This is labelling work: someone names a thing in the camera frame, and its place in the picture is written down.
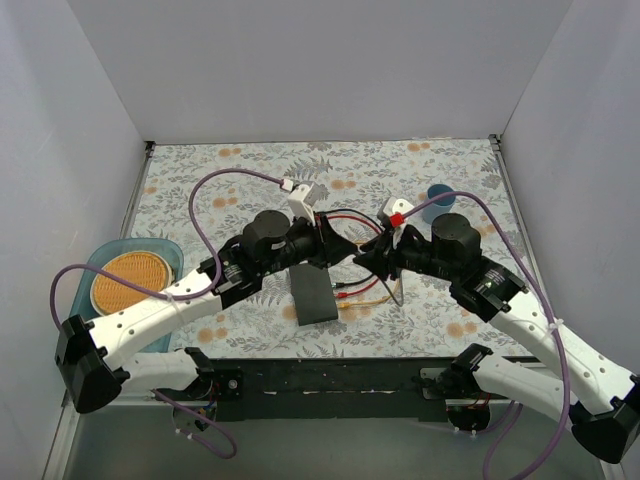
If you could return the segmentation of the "black network switch box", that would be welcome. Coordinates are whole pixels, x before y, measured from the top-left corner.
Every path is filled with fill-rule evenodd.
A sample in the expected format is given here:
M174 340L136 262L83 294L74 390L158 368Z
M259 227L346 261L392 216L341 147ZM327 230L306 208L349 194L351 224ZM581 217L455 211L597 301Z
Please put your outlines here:
M289 277L299 326L306 327L338 319L338 309L327 269L304 263L290 267Z

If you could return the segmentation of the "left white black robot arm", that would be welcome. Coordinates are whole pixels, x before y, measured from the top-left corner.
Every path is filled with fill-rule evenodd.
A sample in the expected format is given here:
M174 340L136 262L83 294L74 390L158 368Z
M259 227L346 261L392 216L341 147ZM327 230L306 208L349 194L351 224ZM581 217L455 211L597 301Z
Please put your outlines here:
M324 214L289 220L266 210L229 239L217 255L182 279L114 314L59 325L55 364L79 413L91 413L124 391L182 391L193 400L213 386L212 369L197 349L143 353L174 330L251 297L266 276L307 263L333 266L357 252Z

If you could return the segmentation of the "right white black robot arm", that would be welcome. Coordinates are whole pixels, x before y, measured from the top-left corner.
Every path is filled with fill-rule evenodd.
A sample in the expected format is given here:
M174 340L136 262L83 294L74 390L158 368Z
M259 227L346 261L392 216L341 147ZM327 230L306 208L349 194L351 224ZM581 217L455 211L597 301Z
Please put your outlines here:
M638 375L545 312L532 286L483 255L481 235L464 216L438 217L429 239L411 225L388 229L355 262L382 280L407 270L449 282L459 306L516 340L552 373L532 372L474 345L450 367L460 395L485 390L568 422L582 447L611 464L638 438Z

